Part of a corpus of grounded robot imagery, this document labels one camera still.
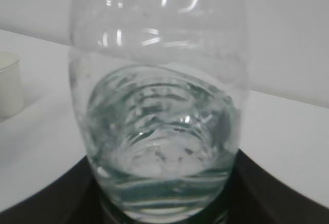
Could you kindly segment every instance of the black base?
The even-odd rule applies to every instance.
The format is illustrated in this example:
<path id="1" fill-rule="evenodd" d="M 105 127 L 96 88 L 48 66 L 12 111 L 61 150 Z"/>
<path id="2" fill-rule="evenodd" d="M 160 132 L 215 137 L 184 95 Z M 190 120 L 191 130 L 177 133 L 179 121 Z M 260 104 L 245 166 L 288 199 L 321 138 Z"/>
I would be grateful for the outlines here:
<path id="1" fill-rule="evenodd" d="M 228 224 L 329 223 L 328 209 L 277 181 L 242 152 L 237 156 L 228 186 Z M 212 224 L 225 206 L 227 204 L 223 198 L 218 199 L 188 222 L 180 224 Z M 118 219 L 120 212 L 111 213 L 114 219 Z M 108 221 L 110 224 L 136 224 L 128 218 Z M 49 187 L 0 213 L 1 224 L 104 222 L 98 186 L 86 158 Z"/>

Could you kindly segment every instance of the white table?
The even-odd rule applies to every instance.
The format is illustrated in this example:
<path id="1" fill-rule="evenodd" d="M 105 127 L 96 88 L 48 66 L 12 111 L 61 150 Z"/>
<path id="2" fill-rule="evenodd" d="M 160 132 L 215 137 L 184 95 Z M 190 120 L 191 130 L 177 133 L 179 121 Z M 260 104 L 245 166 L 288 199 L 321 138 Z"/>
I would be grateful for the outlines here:
<path id="1" fill-rule="evenodd" d="M 27 105 L 0 123 L 0 211 L 55 181 L 83 156 L 70 103 L 68 47 L 1 31 L 21 58 Z M 251 92 L 242 150 L 301 194 L 329 207 L 329 109 Z"/>

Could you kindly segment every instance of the white cup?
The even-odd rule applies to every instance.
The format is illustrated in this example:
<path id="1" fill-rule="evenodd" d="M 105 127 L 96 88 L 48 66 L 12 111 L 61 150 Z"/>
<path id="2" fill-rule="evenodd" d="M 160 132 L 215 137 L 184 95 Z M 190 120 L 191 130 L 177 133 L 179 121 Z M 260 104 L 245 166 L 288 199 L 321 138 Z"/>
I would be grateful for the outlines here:
<path id="1" fill-rule="evenodd" d="M 19 57 L 0 51 L 0 117 L 8 118 L 24 107 Z"/>

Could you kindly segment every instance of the clear plastic bottle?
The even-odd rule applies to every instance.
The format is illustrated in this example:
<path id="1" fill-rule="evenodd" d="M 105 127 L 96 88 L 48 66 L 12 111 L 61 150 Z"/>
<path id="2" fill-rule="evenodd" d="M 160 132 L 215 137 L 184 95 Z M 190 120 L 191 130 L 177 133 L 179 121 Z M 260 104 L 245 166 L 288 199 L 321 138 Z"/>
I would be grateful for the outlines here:
<path id="1" fill-rule="evenodd" d="M 70 82 L 105 196 L 173 223 L 221 194 L 248 93 L 242 0 L 74 0 Z"/>

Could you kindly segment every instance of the white wall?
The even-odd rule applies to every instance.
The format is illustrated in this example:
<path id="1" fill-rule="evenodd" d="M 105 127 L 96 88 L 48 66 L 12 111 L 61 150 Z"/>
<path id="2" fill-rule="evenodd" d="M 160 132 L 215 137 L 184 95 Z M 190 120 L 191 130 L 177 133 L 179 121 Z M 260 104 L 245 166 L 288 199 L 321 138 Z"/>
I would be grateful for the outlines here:
<path id="1" fill-rule="evenodd" d="M 329 107 L 329 0 L 246 0 L 253 89 Z M 69 0 L 0 0 L 0 29 L 68 43 Z"/>

